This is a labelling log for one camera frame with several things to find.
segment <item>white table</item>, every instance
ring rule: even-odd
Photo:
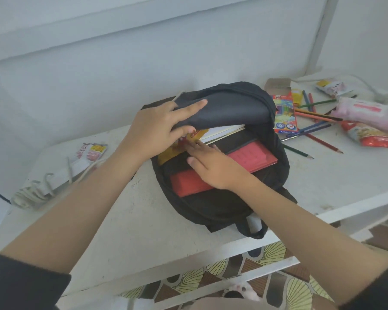
[[[316,101],[327,99],[322,93],[312,92]],[[317,110],[325,112],[331,107],[328,104]],[[299,124],[302,127],[311,121],[299,119]],[[28,179],[41,179],[45,172],[64,167],[66,156],[72,155],[82,143],[107,143],[106,155],[110,155],[128,128],[43,150]],[[307,137],[287,141],[289,146],[315,158],[310,160],[287,151],[290,176],[285,187],[300,206],[326,222],[334,222],[388,205],[388,149],[361,147],[340,126],[315,135],[344,154]],[[0,226],[0,249],[44,211],[12,209]],[[167,201],[151,162],[147,161],[119,196],[73,269],[72,282],[59,305],[68,308],[105,294],[118,294],[277,240],[271,231],[262,240],[254,240],[243,237],[234,226],[210,233],[204,226],[187,221]]]

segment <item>cardboard box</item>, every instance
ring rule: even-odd
[[[297,134],[299,129],[293,107],[290,78],[269,78],[264,85],[264,90],[272,96],[276,106],[275,132]]]

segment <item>backpack strap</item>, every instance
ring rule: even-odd
[[[264,223],[262,221],[261,222],[261,230],[259,230],[256,233],[252,233],[250,231],[250,226],[249,226],[246,218],[244,218],[243,220],[241,220],[238,223],[236,223],[236,227],[237,227],[237,230],[241,234],[243,234],[246,237],[251,237],[251,238],[254,238],[254,239],[262,239],[264,237],[264,235],[266,234],[267,229],[268,229],[266,223]]]

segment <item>patterned floor mat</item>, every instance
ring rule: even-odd
[[[376,226],[371,229],[371,233],[373,238],[366,241],[365,245],[388,255],[388,224]],[[283,243],[277,242],[201,269],[176,274],[161,281],[125,291],[119,296],[154,299],[155,302],[160,302],[292,256],[293,254]],[[253,289],[257,293],[262,302],[262,309],[311,310],[316,305],[319,305],[316,310],[333,309],[332,306],[328,306],[330,302],[326,301],[332,301],[332,299],[301,264],[251,280],[244,286],[243,290]],[[219,291],[209,296],[222,297],[224,293]],[[171,307],[170,310],[182,310],[193,302]]]

